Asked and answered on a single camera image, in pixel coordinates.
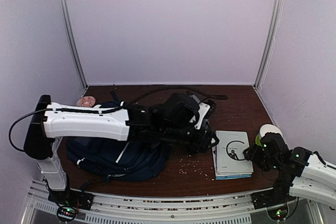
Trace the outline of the navy blue student backpack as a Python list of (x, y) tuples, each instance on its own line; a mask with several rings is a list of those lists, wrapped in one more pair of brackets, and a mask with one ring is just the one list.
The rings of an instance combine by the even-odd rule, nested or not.
[(80, 190), (85, 191), (89, 185), (100, 182), (143, 182), (157, 177), (166, 166), (171, 146), (98, 137), (69, 137), (66, 150), (68, 159), (77, 167), (100, 176), (83, 183)]

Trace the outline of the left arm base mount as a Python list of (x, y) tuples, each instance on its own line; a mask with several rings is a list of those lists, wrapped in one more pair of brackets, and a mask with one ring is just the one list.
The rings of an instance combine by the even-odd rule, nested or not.
[(72, 190), (66, 187), (64, 191), (55, 191), (46, 182), (49, 192), (48, 200), (57, 206), (56, 217), (61, 223), (69, 223), (76, 219), (80, 210), (90, 210), (94, 195), (82, 191)]

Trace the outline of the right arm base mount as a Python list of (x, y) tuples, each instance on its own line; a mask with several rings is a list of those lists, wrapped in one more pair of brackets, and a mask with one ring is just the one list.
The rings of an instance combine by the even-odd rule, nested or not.
[(286, 221), (293, 216), (299, 205), (299, 197), (289, 195), (289, 185), (275, 182), (271, 189), (252, 193), (254, 209), (266, 209), (272, 221)]

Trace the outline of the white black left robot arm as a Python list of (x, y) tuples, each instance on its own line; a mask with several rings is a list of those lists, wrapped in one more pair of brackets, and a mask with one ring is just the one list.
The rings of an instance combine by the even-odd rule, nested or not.
[(205, 153), (219, 143), (207, 124), (215, 107), (212, 100), (201, 102), (185, 93), (174, 93), (162, 104), (121, 102), (114, 108), (67, 106), (42, 95), (31, 117), (24, 152), (37, 161), (56, 198), (71, 205), (75, 192), (69, 189), (69, 177), (57, 155), (57, 138), (184, 145), (192, 154)]

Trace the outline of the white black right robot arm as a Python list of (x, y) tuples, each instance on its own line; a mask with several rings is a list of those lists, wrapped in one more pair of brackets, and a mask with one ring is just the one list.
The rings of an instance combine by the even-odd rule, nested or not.
[(266, 133), (243, 152), (264, 172), (278, 171), (272, 189), (251, 195), (256, 209), (305, 198), (335, 208), (335, 165), (303, 147), (289, 149), (279, 133)]

